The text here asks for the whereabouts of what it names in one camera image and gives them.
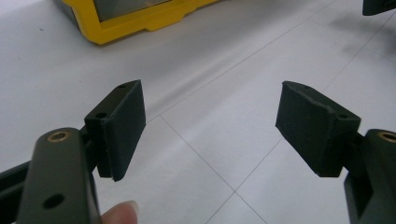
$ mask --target tile grout line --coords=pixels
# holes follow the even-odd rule
[[[158,117],[160,117],[160,116],[161,116],[161,114],[155,116],[155,117],[152,118],[152,119],[146,120],[146,125],[148,125],[150,122],[152,122],[154,119],[156,119],[156,118],[158,118]]]
[[[204,87],[206,87],[207,85],[209,85],[210,83],[216,81],[217,79],[225,76],[228,72],[230,72],[231,70],[233,70],[236,66],[238,66],[241,63],[244,63],[245,61],[247,61],[249,58],[253,57],[254,55],[256,55],[257,53],[259,53],[260,51],[262,51],[263,49],[266,49],[268,46],[270,46],[271,44],[273,44],[274,42],[276,42],[278,39],[280,39],[281,37],[283,37],[284,35],[288,34],[290,31],[294,30],[295,28],[299,27],[301,24],[303,24],[306,21],[309,21],[313,16],[317,15],[320,11],[322,11],[323,9],[319,10],[318,12],[314,13],[314,15],[307,17],[305,20],[297,23],[296,25],[292,26],[291,28],[289,28],[289,30],[287,30],[286,32],[284,32],[283,34],[277,36],[275,39],[273,39],[272,41],[268,42],[267,44],[265,44],[264,46],[258,48],[257,50],[253,51],[251,54],[249,54],[245,59],[241,60],[239,63],[236,63],[234,65],[232,65],[230,68],[226,69],[224,72],[222,72],[221,74],[219,74],[218,76],[214,77],[213,79],[209,80],[206,84],[203,84],[201,87],[198,87],[195,91],[192,91],[191,93],[187,94],[185,97],[181,98],[180,100],[178,100],[176,103],[174,103],[173,105],[170,105],[168,108],[166,108],[163,112],[161,112],[158,116],[161,116],[162,114],[166,113],[167,111],[169,111],[170,109],[172,109],[173,107],[175,107],[176,105],[180,104],[181,102],[183,102],[185,99],[189,98],[190,96],[194,95],[196,92],[200,91],[201,89],[203,89]]]
[[[323,92],[325,92],[333,83],[334,81],[341,76],[341,74],[347,69],[347,67],[350,65],[350,63],[352,63],[352,61],[364,50],[366,49],[366,45],[384,28],[384,26],[390,21],[390,19],[393,17],[394,13],[389,16],[389,18],[384,22],[384,24],[381,25],[381,27],[366,41],[366,43],[364,43],[364,45],[359,49],[359,51],[352,57],[351,60],[349,60],[349,62],[347,62],[347,64],[340,70],[340,72],[338,72],[338,74],[336,76],[334,76],[334,78],[332,79],[332,81],[330,81],[330,83],[326,86],[326,88],[324,88]]]
[[[259,162],[259,164],[257,164],[256,167],[254,167],[254,169],[250,172],[250,174],[244,179],[244,181],[242,181],[242,183],[238,186],[238,188],[236,188],[235,192],[237,192],[239,190],[239,188],[241,188],[242,185],[244,185],[244,183],[247,181],[247,179],[257,170],[257,168],[262,164],[262,162],[271,154],[271,152],[277,147],[277,145],[279,145],[279,143],[284,139],[284,137],[281,137],[276,144],[271,148],[271,150],[267,153],[267,155],[264,156],[264,158],[262,158],[262,160]]]
[[[216,212],[209,218],[209,220],[208,220],[205,224],[209,223],[209,221],[212,220],[212,218],[218,213],[218,211],[224,206],[224,204],[226,204],[228,201],[230,201],[231,197],[233,197],[233,195],[235,195],[235,194],[236,194],[236,192],[234,191],[234,192],[230,195],[230,197],[228,197],[228,199],[219,207],[219,209],[216,210]]]
[[[250,204],[248,204],[246,201],[245,201],[245,199],[244,198],[242,198],[242,196],[241,195],[239,195],[237,192],[235,193],[236,195],[238,195],[238,197],[242,200],[242,201],[244,201],[244,203],[259,217],[259,218],[261,218],[262,219],[262,221],[265,223],[265,224],[268,224],[268,222],[266,222],[265,220],[264,220],[264,218],[262,218],[262,216],[260,216],[257,212],[256,212],[256,210],[254,210],[254,208],[252,208],[251,206],[250,206]]]
[[[175,128],[170,123],[168,123],[166,119],[163,118],[163,116],[160,115],[158,117],[160,117],[184,141],[184,143],[186,143],[187,146],[189,146],[189,148],[191,148],[201,158],[201,160],[203,160],[206,163],[206,165],[208,165],[210,169],[212,169],[216,173],[216,175],[218,175],[233,192],[235,192],[235,190],[230,186],[230,184],[227,181],[225,181],[225,179],[175,130]]]

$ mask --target black plastic arm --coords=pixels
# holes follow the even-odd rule
[[[396,133],[358,133],[361,119],[320,92],[285,81],[276,127],[320,177],[349,171],[351,224],[396,223]]]
[[[363,0],[363,16],[374,16],[394,8],[395,0]]]
[[[0,174],[0,224],[101,223],[92,171],[124,177],[146,126],[140,80],[114,89],[85,124],[42,135],[30,162]]]

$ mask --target floor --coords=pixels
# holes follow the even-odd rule
[[[396,131],[395,11],[361,5],[223,0],[98,47],[51,1],[2,1],[0,171],[141,79],[148,125],[124,179],[96,178],[102,212],[134,199],[142,224],[347,224],[347,172],[317,177],[275,120],[291,80],[359,115],[362,134]]]

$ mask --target white floor tile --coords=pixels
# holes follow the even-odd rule
[[[265,222],[234,194],[207,224],[265,224]]]
[[[363,46],[372,38],[394,11],[372,17],[362,16],[362,0],[337,0],[311,20],[322,24],[350,42]]]
[[[360,133],[369,129],[396,132],[396,65],[384,56],[362,50],[326,90],[335,102],[361,117]]]
[[[275,120],[282,81],[324,89],[358,52],[353,47],[309,21],[163,117],[236,189],[280,139]]]
[[[155,118],[329,2],[222,1],[104,47],[85,40],[52,1],[0,14],[1,170],[28,161],[42,133],[82,127],[121,83],[142,79],[147,118]]]
[[[0,172],[142,79],[150,122],[125,178],[97,179],[102,212],[135,199],[142,224],[346,224],[345,174],[317,177],[286,141],[271,151],[281,83],[326,90],[362,117],[361,133],[395,131],[393,13],[363,17],[361,0],[218,1],[99,47],[52,1],[1,1]]]
[[[161,119],[144,131],[126,176],[97,179],[102,212],[136,200],[139,223],[206,223],[233,194],[224,181]]]
[[[396,61],[396,15],[385,24],[385,26],[371,39],[366,49],[383,55],[388,59]]]
[[[237,192],[268,224],[347,224],[343,181],[316,176],[282,140]]]

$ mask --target brass insert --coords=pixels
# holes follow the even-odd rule
[[[388,142],[396,143],[396,134],[395,133],[379,133],[378,136]]]
[[[47,141],[52,142],[52,143],[57,143],[57,142],[62,142],[63,140],[67,139],[70,136],[69,132],[57,132],[53,133],[47,138]]]

